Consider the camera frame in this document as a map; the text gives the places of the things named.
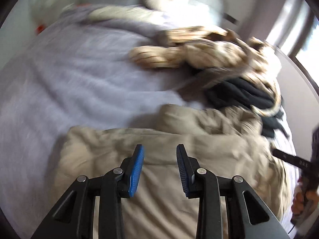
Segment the person's right hand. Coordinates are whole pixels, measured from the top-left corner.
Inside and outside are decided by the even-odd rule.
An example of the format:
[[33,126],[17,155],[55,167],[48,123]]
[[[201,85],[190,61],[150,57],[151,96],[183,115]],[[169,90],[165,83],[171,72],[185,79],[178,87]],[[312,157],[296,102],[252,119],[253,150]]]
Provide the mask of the person's right hand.
[[[303,179],[300,176],[297,185],[294,190],[294,199],[292,201],[292,213],[295,215],[299,215],[304,210],[304,195],[302,193],[302,185],[303,185]],[[312,201],[312,206],[310,208],[310,212],[312,213],[318,206],[318,191],[317,190],[310,190],[307,191],[305,194],[308,201]]]

